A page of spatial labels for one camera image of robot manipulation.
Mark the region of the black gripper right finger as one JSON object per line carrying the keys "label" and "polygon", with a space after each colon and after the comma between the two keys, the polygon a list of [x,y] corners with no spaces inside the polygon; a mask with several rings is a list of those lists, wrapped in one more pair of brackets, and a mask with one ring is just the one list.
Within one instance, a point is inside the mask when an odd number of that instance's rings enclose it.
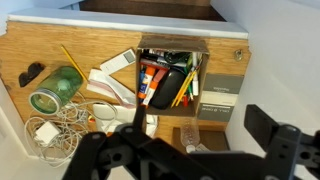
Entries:
{"label": "black gripper right finger", "polygon": [[320,131],[303,133],[298,127],[278,123],[257,105],[246,107],[244,127],[266,152],[264,180],[295,180],[296,165],[303,165],[320,180]]}

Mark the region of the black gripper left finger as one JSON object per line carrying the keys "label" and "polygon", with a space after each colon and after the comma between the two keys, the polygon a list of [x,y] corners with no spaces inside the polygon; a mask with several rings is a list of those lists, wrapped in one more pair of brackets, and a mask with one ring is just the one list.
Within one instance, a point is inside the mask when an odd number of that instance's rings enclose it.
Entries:
{"label": "black gripper left finger", "polygon": [[86,134],[63,175],[63,180],[107,180],[111,170],[123,166],[137,180],[214,180],[214,174],[195,160],[142,129],[145,108],[134,121],[107,136]]}

